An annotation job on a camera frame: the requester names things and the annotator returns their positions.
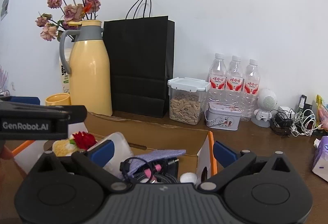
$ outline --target bottle cap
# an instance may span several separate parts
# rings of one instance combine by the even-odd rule
[[[194,185],[196,185],[197,175],[192,172],[183,173],[180,176],[180,182],[181,183],[193,183]]]
[[[240,62],[241,58],[239,56],[232,56],[232,60]]]
[[[304,97],[302,97],[301,98],[301,101],[300,101],[300,104],[299,104],[299,108],[304,108],[304,101],[305,101],[305,98]]]
[[[249,63],[250,63],[251,65],[255,65],[255,66],[257,66],[257,65],[259,64],[259,62],[258,62],[257,60],[255,60],[255,59],[250,59],[250,60],[249,60]]]
[[[216,53],[215,58],[224,59],[224,54]]]

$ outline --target black paper bag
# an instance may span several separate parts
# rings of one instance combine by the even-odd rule
[[[173,77],[174,22],[168,16],[104,22],[114,110],[163,117]]]

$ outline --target blue pad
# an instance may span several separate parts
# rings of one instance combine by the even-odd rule
[[[106,140],[96,148],[88,152],[88,158],[100,167],[104,167],[114,156],[114,143],[112,140]]]
[[[213,155],[224,168],[238,159],[238,154],[235,151],[218,141],[213,145]]]

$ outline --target white plastic box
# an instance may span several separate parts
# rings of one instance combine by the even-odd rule
[[[170,96],[170,119],[196,125],[204,111],[209,82],[175,78],[167,83]]]
[[[209,102],[205,112],[206,125],[214,129],[237,130],[240,117],[240,108],[218,102]]]

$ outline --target cardboard box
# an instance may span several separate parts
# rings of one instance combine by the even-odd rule
[[[88,113],[84,121],[88,132],[98,140],[121,132],[135,155],[154,149],[185,149],[186,154],[179,157],[178,177],[186,172],[197,174],[201,179],[210,178],[217,173],[216,159],[213,156],[213,134],[207,130],[189,129],[172,125],[108,117]]]

